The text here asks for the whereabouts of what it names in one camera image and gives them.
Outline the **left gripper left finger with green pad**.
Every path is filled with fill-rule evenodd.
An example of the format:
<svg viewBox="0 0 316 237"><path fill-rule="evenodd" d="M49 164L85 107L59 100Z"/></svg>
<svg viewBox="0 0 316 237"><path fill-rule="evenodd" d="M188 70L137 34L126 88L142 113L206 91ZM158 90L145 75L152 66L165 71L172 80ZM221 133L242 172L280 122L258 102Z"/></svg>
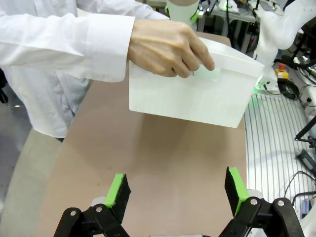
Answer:
<svg viewBox="0 0 316 237"><path fill-rule="evenodd" d="M117 173L105 201L89 207L86 211L67 208L54 233L55 237L127 237L123 228L126 206L131 190L125 173Z"/></svg>

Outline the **person right hand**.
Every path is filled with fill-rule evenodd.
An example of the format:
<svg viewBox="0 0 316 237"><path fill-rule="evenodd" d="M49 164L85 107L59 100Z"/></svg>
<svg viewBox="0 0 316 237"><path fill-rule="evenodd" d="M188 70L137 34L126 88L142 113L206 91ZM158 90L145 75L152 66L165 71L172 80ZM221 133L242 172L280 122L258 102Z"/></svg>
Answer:
<svg viewBox="0 0 316 237"><path fill-rule="evenodd" d="M143 70L164 77L188 78L202 64L215 63L191 27L172 20L136 19L127 59Z"/></svg>

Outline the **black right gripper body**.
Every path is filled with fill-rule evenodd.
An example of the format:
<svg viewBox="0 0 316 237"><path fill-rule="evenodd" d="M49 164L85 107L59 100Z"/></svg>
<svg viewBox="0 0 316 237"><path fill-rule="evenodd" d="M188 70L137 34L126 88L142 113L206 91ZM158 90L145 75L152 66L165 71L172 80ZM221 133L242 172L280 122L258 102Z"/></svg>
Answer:
<svg viewBox="0 0 316 237"><path fill-rule="evenodd" d="M198 15L199 16L210 16L217 0L200 0L198 3Z"/></svg>

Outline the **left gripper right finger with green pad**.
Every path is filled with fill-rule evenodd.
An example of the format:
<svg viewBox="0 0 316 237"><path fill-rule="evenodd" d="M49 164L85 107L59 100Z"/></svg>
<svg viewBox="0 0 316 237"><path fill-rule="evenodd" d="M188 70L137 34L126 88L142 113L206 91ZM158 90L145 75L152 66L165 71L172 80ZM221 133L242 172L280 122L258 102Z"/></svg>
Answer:
<svg viewBox="0 0 316 237"><path fill-rule="evenodd" d="M291 202L284 197L272 203L250 196L235 167L226 169L225 191L233 218L220 233L221 237L246 237L262 229L268 237L302 237L303 230Z"/></svg>

